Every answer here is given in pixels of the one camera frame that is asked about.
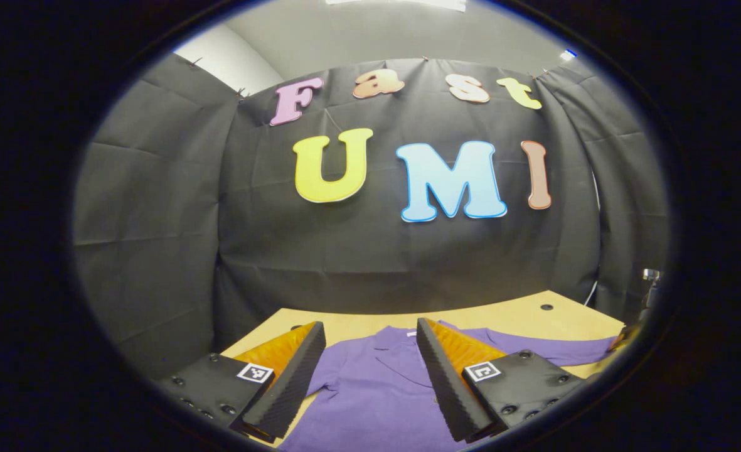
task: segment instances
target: ceiling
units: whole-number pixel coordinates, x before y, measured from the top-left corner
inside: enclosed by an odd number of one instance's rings
[[[363,61],[420,57],[537,75],[562,63],[568,48],[535,23],[483,0],[468,0],[464,13],[398,0],[270,0],[226,24],[284,80]]]

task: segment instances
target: purple shirt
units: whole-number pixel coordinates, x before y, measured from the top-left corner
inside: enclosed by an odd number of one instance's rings
[[[440,323],[459,330],[444,321]],[[527,348],[558,366],[602,360],[613,342],[613,338],[541,340],[487,328],[459,331],[507,354]],[[387,326],[376,335],[328,347],[307,394],[323,391],[278,449],[455,452],[468,447],[465,441],[457,443],[451,437],[415,336],[408,334],[414,332]]]

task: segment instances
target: black fabric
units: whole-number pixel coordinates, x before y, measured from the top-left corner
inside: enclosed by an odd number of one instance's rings
[[[582,140],[602,204],[602,262],[592,305],[631,323],[648,292],[643,269],[665,269],[669,248],[662,143],[619,87],[572,60],[540,75],[542,98],[559,100]]]
[[[217,189],[237,102],[172,55],[113,107],[78,175],[78,274],[109,338],[150,377],[210,351]]]
[[[354,80],[378,68],[407,85],[395,94],[353,97]],[[470,75],[491,99],[470,104],[448,91],[445,76]],[[215,328],[223,348],[280,307],[356,314],[441,311],[555,290],[585,301],[599,263],[599,213],[588,159],[562,105],[542,97],[528,75],[445,60],[387,60],[299,77],[322,77],[296,121],[270,127],[275,87],[239,105],[220,178],[220,252]],[[527,109],[496,85],[514,77],[543,108]],[[325,135],[323,177],[344,173],[341,131],[370,128],[368,174],[338,203],[304,200],[295,188],[298,141]],[[496,147],[494,171],[508,213],[474,220],[441,211],[405,223],[407,169],[398,147],[428,143],[453,166],[466,141]],[[523,140],[542,143],[553,205],[536,211]],[[467,202],[467,193],[462,205]]]

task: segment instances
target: white wall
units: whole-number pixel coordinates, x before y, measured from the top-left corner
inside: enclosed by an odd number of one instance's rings
[[[234,90],[244,88],[244,94],[256,94],[284,79],[241,36],[223,23],[195,36],[175,54],[222,80]]]

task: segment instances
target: shirt sleeve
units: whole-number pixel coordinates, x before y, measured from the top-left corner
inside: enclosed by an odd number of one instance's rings
[[[500,351],[511,354],[528,349],[546,358],[557,366],[577,366],[580,364],[595,363],[607,357],[607,349],[613,339],[602,340],[543,340],[542,338],[528,338],[508,335],[483,328],[492,346]]]
[[[339,370],[345,365],[347,359],[348,341],[341,341],[327,347],[315,367],[315,372],[312,374],[312,380],[309,381],[309,389],[306,391],[306,395],[312,395],[322,387],[335,389]]]

